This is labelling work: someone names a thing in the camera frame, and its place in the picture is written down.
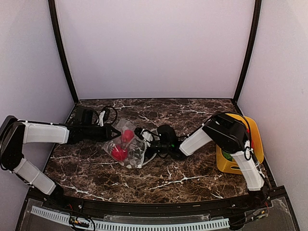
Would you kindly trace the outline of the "pink red fake apple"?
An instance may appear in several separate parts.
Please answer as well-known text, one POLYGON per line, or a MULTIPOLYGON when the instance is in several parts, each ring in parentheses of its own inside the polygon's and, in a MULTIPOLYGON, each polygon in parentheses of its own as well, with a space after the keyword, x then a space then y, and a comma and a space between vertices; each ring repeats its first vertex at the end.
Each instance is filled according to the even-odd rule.
POLYGON ((122 132, 121 140, 124 143, 129 143, 134 138, 134 136, 135 134, 132 130, 126 129, 122 132))

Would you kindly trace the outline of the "clear polka dot zip bag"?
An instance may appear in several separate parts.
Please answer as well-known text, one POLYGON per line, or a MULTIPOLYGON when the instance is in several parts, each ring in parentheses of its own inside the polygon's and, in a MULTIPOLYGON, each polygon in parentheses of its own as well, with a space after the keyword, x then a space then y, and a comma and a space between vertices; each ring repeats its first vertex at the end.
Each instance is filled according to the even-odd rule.
MULTIPOLYGON (((122 133, 126 129, 130 129, 134 132, 135 128, 137 127, 130 121, 121 119, 116 124, 115 128, 122 133)), ((129 143, 122 142, 121 136, 116 139, 112 139, 111 141, 108 141, 103 145, 103 149, 121 166, 129 169, 142 168, 142 166, 148 164, 156 157, 156 155, 150 158, 146 156, 147 142, 145 140, 140 140, 136 135, 129 143), (125 160, 117 161, 111 156, 111 151, 115 146, 120 146, 123 149, 127 149, 128 156, 125 160)))

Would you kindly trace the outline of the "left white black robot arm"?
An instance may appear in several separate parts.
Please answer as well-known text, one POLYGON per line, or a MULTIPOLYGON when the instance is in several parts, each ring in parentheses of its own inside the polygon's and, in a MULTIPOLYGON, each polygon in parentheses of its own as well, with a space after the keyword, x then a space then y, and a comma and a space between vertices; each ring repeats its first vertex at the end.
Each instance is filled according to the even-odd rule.
POLYGON ((89 108, 77 109, 66 124, 19 120, 9 115, 0 127, 0 167, 10 171, 31 187, 49 196, 49 202, 58 210, 68 206, 63 188, 28 161, 23 145, 28 143, 77 144, 84 140, 107 142, 121 135, 109 122, 111 107, 98 113, 89 108))

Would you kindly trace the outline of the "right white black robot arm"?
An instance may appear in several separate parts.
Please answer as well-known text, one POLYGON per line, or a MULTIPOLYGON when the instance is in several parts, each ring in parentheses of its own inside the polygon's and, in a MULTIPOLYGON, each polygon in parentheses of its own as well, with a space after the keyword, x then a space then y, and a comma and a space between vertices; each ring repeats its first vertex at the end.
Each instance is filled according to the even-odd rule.
POLYGON ((248 120, 240 121, 231 112, 212 115, 197 130, 182 141, 169 125, 161 125, 149 132, 153 140, 145 139, 146 151, 153 154, 168 154, 173 159, 182 160, 213 141, 222 151, 231 155, 241 170, 248 191, 245 204, 250 209, 257 208, 264 201, 264 175, 259 167, 252 146, 252 134, 248 120))

